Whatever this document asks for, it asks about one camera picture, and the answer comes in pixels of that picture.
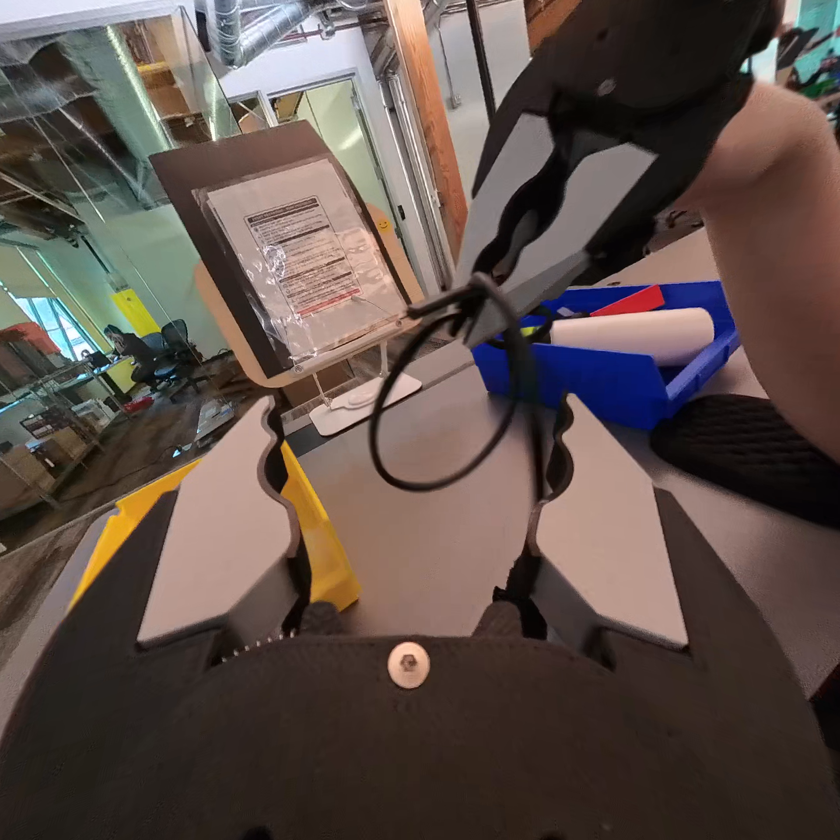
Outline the document board on white stand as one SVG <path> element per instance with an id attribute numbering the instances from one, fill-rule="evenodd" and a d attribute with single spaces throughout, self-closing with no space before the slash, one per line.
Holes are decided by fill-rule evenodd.
<path id="1" fill-rule="evenodd" d="M 153 154 L 200 256 L 209 311 L 255 383 L 283 388 L 378 349 L 377 376 L 309 415 L 324 438 L 371 416 L 412 301 L 369 208 L 308 122 Z"/>

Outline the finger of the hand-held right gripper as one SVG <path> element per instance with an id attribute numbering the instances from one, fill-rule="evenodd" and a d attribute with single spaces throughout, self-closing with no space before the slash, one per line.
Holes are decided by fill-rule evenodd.
<path id="1" fill-rule="evenodd" d="M 524 112 L 474 184 L 455 286 L 477 271 L 502 289 L 560 286 L 560 160 L 547 117 Z"/>
<path id="2" fill-rule="evenodd" d="M 653 152 L 622 143 L 584 157 L 566 183 L 559 220 L 551 233 L 560 245 L 560 286 L 554 289 L 501 289 L 521 317 L 558 297 L 585 268 L 585 246 L 657 160 Z"/>

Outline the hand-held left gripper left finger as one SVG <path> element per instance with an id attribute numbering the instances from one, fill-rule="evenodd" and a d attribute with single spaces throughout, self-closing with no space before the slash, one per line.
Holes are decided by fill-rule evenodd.
<path id="1" fill-rule="evenodd" d="M 256 647 L 294 634 L 312 570 L 299 516 L 282 494 L 285 440 L 273 396 L 260 398 L 177 488 L 137 641 L 207 629 Z"/>

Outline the black mesh cushion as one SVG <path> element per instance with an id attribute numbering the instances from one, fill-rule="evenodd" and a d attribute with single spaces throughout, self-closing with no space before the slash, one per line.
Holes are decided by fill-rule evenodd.
<path id="1" fill-rule="evenodd" d="M 657 457 L 688 475 L 804 521 L 839 530 L 839 466 L 765 398 L 707 395 L 649 436 Z"/>

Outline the person's right forearm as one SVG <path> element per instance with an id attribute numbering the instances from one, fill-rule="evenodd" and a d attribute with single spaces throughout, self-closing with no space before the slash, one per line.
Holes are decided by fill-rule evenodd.
<path id="1" fill-rule="evenodd" d="M 675 204 L 704 222 L 752 371 L 839 460 L 839 152 L 823 112 L 756 82 Z"/>

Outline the red flat block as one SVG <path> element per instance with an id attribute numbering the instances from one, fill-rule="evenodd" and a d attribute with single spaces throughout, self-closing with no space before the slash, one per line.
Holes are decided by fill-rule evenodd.
<path id="1" fill-rule="evenodd" d="M 640 287 L 633 294 L 611 302 L 590 312 L 592 318 L 622 316 L 653 312 L 665 306 L 665 297 L 659 285 Z"/>

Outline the white foam roller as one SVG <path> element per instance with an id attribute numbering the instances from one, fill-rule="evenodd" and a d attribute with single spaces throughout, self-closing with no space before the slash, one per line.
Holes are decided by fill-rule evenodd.
<path id="1" fill-rule="evenodd" d="M 715 339 L 711 315 L 703 308 L 656 310 L 553 323 L 553 345 L 651 357 L 657 366 L 691 362 Z"/>

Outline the silver air duct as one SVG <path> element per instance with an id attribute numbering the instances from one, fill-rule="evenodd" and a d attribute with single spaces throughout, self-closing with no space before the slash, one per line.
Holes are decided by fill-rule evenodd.
<path id="1" fill-rule="evenodd" d="M 271 49 L 312 16 L 340 8 L 364 13 L 374 2 L 195 1 L 199 39 L 223 67 L 237 69 Z"/>

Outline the blue plastic bin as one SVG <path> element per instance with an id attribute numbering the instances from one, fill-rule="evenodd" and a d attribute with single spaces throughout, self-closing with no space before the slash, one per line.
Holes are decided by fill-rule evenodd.
<path id="1" fill-rule="evenodd" d="M 713 340 L 684 364 L 665 365 L 650 354 L 567 348 L 535 343 L 539 401 L 556 407 L 576 395 L 599 419 L 644 430 L 671 418 L 730 360 L 741 344 L 719 279 L 660 285 L 657 313 L 704 309 Z"/>

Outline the wooden post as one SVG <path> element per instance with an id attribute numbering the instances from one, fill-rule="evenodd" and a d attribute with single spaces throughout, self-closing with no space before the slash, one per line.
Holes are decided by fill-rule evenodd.
<path id="1" fill-rule="evenodd" d="M 442 203 L 441 214 L 449 252 L 457 263 L 468 206 L 423 7 L 419 1 L 384 1 L 384 6 L 393 33 L 395 52 L 407 75 L 414 111 Z"/>

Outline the black floor lamp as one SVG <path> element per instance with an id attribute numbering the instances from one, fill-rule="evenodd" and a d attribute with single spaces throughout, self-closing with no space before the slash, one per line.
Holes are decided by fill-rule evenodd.
<path id="1" fill-rule="evenodd" d="M 472 44 L 474 46 L 474 51 L 476 53 L 476 65 L 479 74 L 479 83 L 481 87 L 482 97 L 485 103 L 488 122 L 490 123 L 497 112 L 497 104 L 494 88 L 492 86 L 487 48 L 485 45 L 484 33 L 480 20 L 479 5 L 477 1 L 465 1 L 465 6 L 469 21 L 470 36 Z"/>

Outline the black office chair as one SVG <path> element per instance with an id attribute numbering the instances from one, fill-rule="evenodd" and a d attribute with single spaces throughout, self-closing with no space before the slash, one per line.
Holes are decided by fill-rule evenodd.
<path id="1" fill-rule="evenodd" d="M 175 378 L 175 359 L 161 332 L 150 332 L 141 338 L 150 352 L 150 357 L 140 367 L 141 381 L 158 392 L 164 383 Z"/>
<path id="2" fill-rule="evenodd" d="M 196 396 L 201 395 L 200 383 L 207 380 L 204 357 L 190 340 L 186 321 L 176 319 L 166 323 L 161 336 L 165 347 L 159 374 L 161 383 L 168 388 L 167 397 L 174 402 L 175 395 L 186 388 Z"/>

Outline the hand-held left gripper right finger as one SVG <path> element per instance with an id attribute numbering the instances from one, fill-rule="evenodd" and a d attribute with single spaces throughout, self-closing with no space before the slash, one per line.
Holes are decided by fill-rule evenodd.
<path id="1" fill-rule="evenodd" d="M 655 487 L 575 395 L 561 398 L 545 475 L 548 494 L 499 593 L 525 635 L 573 650 L 602 631 L 687 646 Z"/>

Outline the yellow plastic bin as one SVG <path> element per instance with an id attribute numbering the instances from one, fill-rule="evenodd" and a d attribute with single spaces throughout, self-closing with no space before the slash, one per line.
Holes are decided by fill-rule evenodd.
<path id="1" fill-rule="evenodd" d="M 358 601 L 360 584 L 329 515 L 298 458 L 287 443 L 281 446 L 281 452 L 287 469 L 287 482 L 281 494 L 297 512 L 311 566 L 311 599 L 329 602 L 342 613 Z M 77 604 L 154 504 L 166 492 L 177 489 L 196 464 L 197 461 L 193 461 L 175 469 L 115 502 L 117 511 L 106 523 L 91 551 L 80 582 L 70 598 L 68 611 Z"/>

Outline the yellow wall panel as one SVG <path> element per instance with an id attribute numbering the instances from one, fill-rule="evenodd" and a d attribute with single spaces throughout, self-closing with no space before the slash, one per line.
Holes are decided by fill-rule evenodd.
<path id="1" fill-rule="evenodd" d="M 159 332 L 159 324 L 154 320 L 133 289 L 129 288 L 115 292 L 111 295 L 111 299 L 131 327 L 130 330 L 121 329 L 122 331 L 134 333 L 139 338 L 142 338 L 147 333 Z"/>

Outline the metal shelf rack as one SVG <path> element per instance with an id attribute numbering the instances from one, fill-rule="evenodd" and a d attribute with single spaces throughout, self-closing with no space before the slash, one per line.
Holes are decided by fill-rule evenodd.
<path id="1" fill-rule="evenodd" d="M 70 362 L 2 394 L 1 519 L 39 505 L 59 507 L 58 492 L 110 427 L 127 417 L 128 393 L 89 359 Z"/>

